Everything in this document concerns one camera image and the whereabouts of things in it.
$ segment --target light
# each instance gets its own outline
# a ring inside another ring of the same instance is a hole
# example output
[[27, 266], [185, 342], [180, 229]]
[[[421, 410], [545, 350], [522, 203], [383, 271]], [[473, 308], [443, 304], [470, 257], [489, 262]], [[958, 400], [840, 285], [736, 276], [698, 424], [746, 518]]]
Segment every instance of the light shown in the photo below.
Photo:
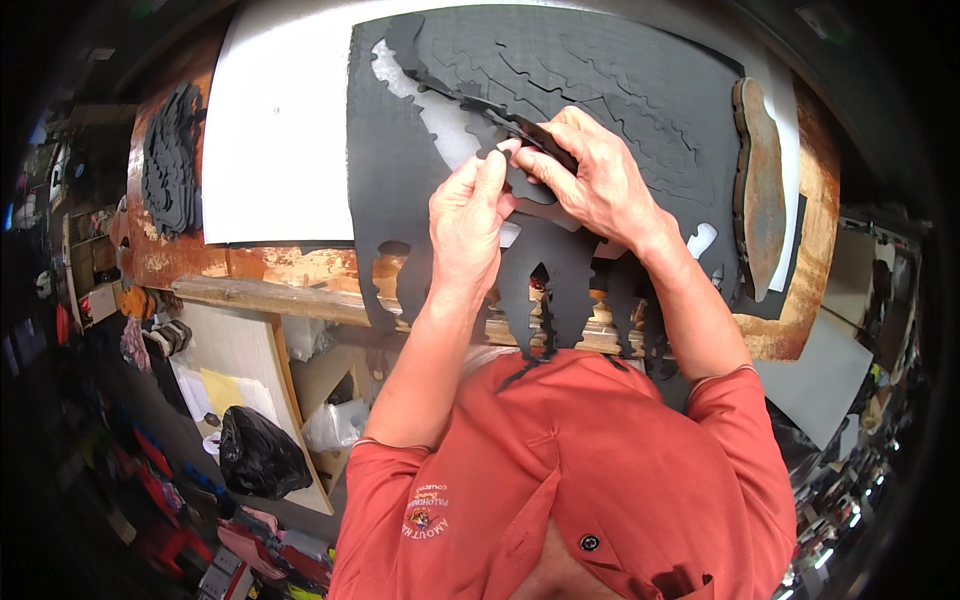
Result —
[[824, 552], [824, 556], [820, 557], [820, 560], [814, 563], [813, 568], [820, 568], [831, 556], [833, 556], [833, 548], [828, 548], [827, 552]]

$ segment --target embroidered logo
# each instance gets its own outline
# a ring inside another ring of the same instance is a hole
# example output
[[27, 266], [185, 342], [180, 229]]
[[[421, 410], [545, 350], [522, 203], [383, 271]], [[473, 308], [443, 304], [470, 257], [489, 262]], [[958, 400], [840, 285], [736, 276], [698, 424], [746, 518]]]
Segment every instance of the embroidered logo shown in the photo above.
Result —
[[450, 501], [441, 497], [446, 491], [444, 485], [420, 486], [414, 491], [414, 497], [407, 503], [406, 516], [403, 519], [403, 536], [412, 540], [427, 540], [443, 533], [447, 528], [445, 512], [441, 509], [449, 506]]

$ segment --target stack of black foam pieces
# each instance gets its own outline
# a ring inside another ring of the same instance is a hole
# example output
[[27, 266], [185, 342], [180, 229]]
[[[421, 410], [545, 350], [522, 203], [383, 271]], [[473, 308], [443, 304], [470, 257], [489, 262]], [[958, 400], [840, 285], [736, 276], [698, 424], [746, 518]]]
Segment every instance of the stack of black foam pieces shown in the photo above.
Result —
[[203, 209], [194, 169], [200, 123], [200, 89], [180, 84], [147, 124], [143, 140], [143, 205], [158, 234], [175, 237], [201, 229]]

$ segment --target shirt sleeve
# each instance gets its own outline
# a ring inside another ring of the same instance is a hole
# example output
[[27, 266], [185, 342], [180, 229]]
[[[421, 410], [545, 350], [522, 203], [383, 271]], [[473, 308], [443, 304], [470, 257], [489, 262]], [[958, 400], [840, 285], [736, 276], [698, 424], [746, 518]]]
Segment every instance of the shirt sleeve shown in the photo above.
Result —
[[797, 515], [759, 376], [745, 366], [699, 382], [687, 415], [720, 443], [733, 465], [751, 519], [755, 597], [769, 598], [793, 555]]
[[364, 581], [386, 582], [394, 573], [407, 497], [428, 454], [426, 448], [394, 448], [370, 439], [353, 447], [328, 598], [359, 598]]

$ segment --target black plastic bag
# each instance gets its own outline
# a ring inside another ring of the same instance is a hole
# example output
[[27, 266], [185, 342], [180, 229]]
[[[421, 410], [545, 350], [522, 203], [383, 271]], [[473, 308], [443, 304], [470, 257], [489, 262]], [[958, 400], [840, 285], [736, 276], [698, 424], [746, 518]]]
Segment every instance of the black plastic bag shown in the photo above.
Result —
[[279, 500], [313, 483], [303, 450], [256, 411], [231, 406], [220, 434], [220, 471], [227, 489]]

